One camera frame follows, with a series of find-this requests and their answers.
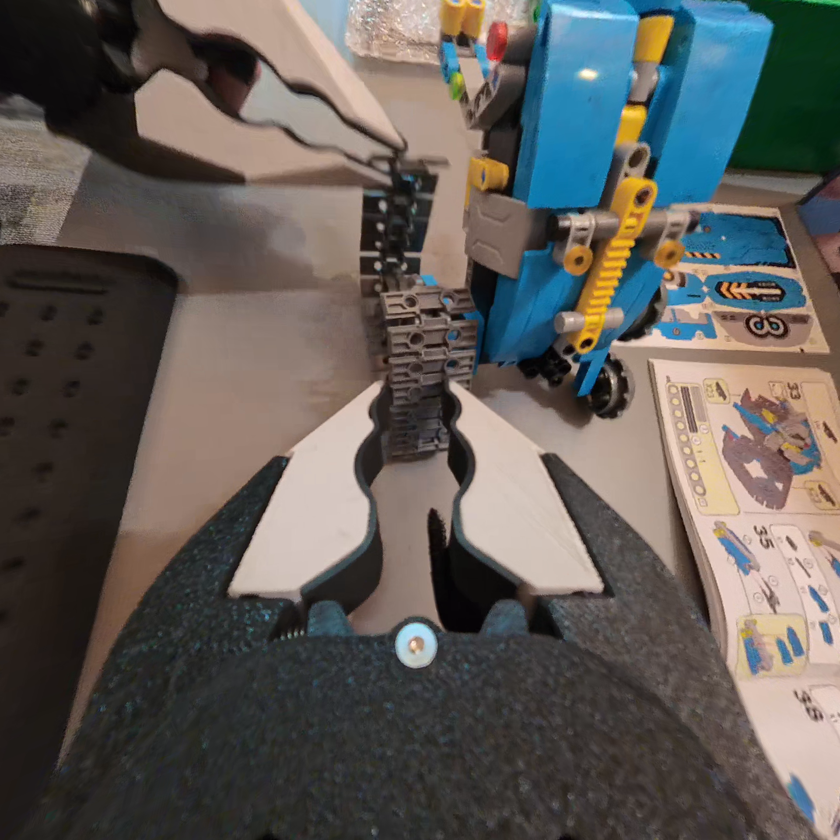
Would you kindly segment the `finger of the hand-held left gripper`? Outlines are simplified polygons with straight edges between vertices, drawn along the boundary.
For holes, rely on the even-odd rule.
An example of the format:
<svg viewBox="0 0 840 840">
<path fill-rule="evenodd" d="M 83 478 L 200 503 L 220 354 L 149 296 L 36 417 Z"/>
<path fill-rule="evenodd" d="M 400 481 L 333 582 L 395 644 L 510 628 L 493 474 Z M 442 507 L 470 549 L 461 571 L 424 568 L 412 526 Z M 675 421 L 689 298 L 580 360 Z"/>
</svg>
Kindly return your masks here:
<svg viewBox="0 0 840 840">
<path fill-rule="evenodd" d="M 293 93 L 323 102 L 352 131 L 401 153 L 406 142 L 373 93 L 298 1 L 163 1 L 161 11 L 198 38 L 253 50 Z"/>
<path fill-rule="evenodd" d="M 392 175 L 338 148 L 303 142 L 270 122 L 247 122 L 213 104 L 192 81 L 158 70 L 134 95 L 139 136 L 244 184 L 389 186 Z"/>
</svg>

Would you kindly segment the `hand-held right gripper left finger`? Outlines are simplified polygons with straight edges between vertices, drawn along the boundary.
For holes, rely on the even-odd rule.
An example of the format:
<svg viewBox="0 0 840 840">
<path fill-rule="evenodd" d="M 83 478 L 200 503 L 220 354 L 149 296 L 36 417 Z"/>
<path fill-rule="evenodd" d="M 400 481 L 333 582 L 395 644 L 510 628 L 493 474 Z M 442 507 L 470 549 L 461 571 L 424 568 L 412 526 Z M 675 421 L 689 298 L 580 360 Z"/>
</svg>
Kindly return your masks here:
<svg viewBox="0 0 840 840">
<path fill-rule="evenodd" d="M 376 382 L 294 444 L 228 596 L 366 599 L 382 575 Z"/>
</svg>

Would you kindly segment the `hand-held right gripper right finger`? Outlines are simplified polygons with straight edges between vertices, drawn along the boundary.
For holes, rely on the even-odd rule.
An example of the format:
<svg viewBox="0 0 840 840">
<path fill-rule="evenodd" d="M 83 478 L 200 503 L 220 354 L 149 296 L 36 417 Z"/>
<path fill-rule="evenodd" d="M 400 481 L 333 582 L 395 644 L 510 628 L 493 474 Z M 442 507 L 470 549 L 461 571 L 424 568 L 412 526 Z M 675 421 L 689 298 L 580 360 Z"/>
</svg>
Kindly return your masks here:
<svg viewBox="0 0 840 840">
<path fill-rule="evenodd" d="M 471 391 L 448 385 L 451 536 L 470 594 L 602 594 L 604 582 L 544 460 L 546 452 Z"/>
</svg>

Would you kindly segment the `blue toy robot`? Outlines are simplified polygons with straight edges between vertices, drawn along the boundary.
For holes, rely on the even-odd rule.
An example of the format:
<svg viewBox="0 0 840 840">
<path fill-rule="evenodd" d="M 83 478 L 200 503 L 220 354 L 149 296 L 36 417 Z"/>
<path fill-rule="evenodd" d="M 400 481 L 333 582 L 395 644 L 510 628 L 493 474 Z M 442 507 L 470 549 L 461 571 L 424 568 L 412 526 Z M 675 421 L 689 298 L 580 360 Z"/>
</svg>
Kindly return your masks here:
<svg viewBox="0 0 840 840">
<path fill-rule="evenodd" d="M 481 134 L 465 190 L 477 362 L 619 417 L 612 352 L 662 317 L 666 270 L 716 191 L 773 24 L 741 2 L 539 2 L 522 23 L 440 3 L 438 61 Z"/>
</svg>

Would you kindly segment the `grey desk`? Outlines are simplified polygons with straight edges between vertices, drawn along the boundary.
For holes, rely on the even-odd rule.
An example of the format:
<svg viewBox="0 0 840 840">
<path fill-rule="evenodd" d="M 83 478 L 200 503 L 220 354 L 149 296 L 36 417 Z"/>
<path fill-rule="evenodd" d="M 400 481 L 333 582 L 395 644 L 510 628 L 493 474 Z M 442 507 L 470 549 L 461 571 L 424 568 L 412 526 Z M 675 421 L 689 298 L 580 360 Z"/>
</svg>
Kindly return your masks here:
<svg viewBox="0 0 840 840">
<path fill-rule="evenodd" d="M 374 384 L 361 195 L 120 174 L 178 288 L 59 757 L 20 838 L 819 838 L 694 599 L 654 400 L 536 444 L 602 594 L 470 594 L 445 455 L 371 484 L 366 599 L 232 598 L 286 454 Z"/>
</svg>

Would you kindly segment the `bubble wrap bag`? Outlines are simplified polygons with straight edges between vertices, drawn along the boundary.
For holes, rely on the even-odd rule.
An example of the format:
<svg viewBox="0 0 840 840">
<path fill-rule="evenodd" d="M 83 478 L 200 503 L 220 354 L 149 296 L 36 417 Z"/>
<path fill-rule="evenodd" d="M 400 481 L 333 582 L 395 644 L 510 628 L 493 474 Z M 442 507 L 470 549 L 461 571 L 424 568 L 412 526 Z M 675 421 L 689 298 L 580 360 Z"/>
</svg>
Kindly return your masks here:
<svg viewBox="0 0 840 840">
<path fill-rule="evenodd" d="M 353 56 L 438 62 L 440 1 L 349 1 L 343 43 Z"/>
</svg>

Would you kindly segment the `instruction booklet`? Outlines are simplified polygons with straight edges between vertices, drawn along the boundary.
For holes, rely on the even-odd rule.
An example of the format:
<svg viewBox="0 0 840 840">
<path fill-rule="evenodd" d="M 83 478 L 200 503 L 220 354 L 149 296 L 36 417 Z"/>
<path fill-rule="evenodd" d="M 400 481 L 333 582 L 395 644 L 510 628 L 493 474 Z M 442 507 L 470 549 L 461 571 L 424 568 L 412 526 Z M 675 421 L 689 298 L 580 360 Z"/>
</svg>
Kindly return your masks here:
<svg viewBox="0 0 840 840">
<path fill-rule="evenodd" d="M 839 412 L 811 367 L 648 363 L 710 615 L 765 757 L 839 831 Z"/>
</svg>

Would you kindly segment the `black perforated pad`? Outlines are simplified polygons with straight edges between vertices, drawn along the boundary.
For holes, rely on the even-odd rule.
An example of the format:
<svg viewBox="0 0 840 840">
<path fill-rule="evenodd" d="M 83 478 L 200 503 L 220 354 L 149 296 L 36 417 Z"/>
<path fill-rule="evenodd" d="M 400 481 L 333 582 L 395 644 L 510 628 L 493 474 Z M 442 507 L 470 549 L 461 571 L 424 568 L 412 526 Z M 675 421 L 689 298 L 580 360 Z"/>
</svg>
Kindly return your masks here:
<svg viewBox="0 0 840 840">
<path fill-rule="evenodd" d="M 58 760 L 178 288 L 141 256 L 1 248 L 1 830 Z"/>
</svg>

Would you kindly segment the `blue sticker sheet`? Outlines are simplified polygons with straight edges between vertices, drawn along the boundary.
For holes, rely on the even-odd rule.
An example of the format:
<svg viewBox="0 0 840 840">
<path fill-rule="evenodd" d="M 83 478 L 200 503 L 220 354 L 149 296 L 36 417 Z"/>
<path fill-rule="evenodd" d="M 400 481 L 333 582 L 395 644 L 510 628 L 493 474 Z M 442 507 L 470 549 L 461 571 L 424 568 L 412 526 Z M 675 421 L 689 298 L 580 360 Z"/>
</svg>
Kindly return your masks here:
<svg viewBox="0 0 840 840">
<path fill-rule="evenodd" d="M 667 269 L 665 309 L 629 347 L 828 354 L 830 345 L 781 210 L 700 203 L 682 260 Z"/>
</svg>

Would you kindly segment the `dark blue robot kit box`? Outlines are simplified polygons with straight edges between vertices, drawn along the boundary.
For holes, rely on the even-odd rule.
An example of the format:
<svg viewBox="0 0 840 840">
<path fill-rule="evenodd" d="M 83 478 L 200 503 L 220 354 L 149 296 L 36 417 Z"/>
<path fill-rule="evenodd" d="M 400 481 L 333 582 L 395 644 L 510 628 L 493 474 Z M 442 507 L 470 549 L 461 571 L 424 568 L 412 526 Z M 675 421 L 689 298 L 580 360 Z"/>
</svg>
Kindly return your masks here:
<svg viewBox="0 0 840 840">
<path fill-rule="evenodd" d="M 803 196 L 797 213 L 839 289 L 839 169 L 830 171 Z"/>
</svg>

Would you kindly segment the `green plastic bin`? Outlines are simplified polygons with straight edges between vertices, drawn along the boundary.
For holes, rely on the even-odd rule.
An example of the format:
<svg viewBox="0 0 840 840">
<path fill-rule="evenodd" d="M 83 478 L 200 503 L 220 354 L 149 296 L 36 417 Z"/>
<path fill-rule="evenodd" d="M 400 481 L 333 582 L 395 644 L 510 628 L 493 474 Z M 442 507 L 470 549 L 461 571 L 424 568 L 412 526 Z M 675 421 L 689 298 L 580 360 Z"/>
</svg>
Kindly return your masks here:
<svg viewBox="0 0 840 840">
<path fill-rule="evenodd" d="M 839 166 L 839 2 L 748 1 L 773 33 L 735 170 L 825 175 Z"/>
</svg>

